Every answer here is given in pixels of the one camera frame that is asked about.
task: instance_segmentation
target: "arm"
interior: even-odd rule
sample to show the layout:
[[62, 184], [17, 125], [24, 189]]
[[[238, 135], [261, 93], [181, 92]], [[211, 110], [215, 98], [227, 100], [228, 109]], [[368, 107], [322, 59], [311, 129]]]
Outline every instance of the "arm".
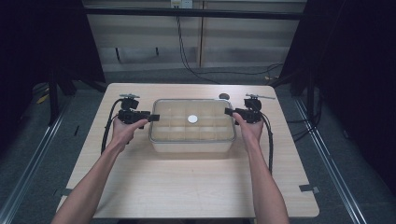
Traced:
[[102, 197], [107, 178], [125, 145], [134, 138], [134, 131], [145, 125], [146, 119], [134, 124], [123, 124], [119, 119], [113, 121], [111, 142], [91, 170], [82, 178], [61, 208], [52, 223], [89, 223]]
[[288, 211], [282, 194], [262, 156], [260, 138], [262, 136], [263, 121], [248, 124], [237, 113], [233, 113], [233, 117], [241, 127], [242, 137], [245, 141], [248, 154], [253, 205], [257, 222], [259, 224], [289, 223]]

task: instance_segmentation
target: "white round object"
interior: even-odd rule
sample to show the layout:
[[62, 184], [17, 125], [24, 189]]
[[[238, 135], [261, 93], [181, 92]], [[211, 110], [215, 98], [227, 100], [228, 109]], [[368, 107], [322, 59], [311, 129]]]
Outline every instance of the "white round object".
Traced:
[[187, 120], [189, 121], [189, 123], [196, 123], [198, 121], [198, 117], [196, 117], [195, 115], [189, 115]]

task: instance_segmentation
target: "hand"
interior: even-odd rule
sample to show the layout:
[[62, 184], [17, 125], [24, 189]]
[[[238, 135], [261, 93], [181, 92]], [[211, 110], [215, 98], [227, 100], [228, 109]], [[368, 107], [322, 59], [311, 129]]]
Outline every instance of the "hand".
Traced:
[[262, 137], [262, 127], [264, 122], [260, 120], [257, 123], [246, 123], [238, 113], [233, 113], [233, 117], [241, 127], [242, 137], [246, 144], [258, 143]]
[[120, 146], [120, 152], [122, 152], [125, 149], [125, 145], [134, 139], [134, 131], [148, 122], [147, 119], [141, 119], [133, 124], [125, 124], [118, 117], [115, 117], [113, 120], [111, 143]]

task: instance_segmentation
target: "table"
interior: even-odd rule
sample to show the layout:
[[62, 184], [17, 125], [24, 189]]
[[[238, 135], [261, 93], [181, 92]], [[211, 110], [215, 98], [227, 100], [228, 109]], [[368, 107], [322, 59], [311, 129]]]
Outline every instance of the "table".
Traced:
[[[67, 187], [72, 189], [100, 156], [106, 120], [120, 93], [139, 95], [138, 110], [152, 110], [158, 99], [215, 99], [230, 95], [233, 107], [245, 108], [246, 93], [276, 97], [267, 86], [195, 84], [120, 84], [108, 86]], [[274, 179], [290, 217], [315, 217], [318, 205], [277, 99], [261, 99], [274, 133]], [[149, 126], [137, 130], [119, 155], [94, 217], [234, 218], [254, 217], [248, 155], [240, 128], [225, 159], [182, 160], [162, 157], [149, 141]], [[268, 135], [261, 145], [268, 161]]]

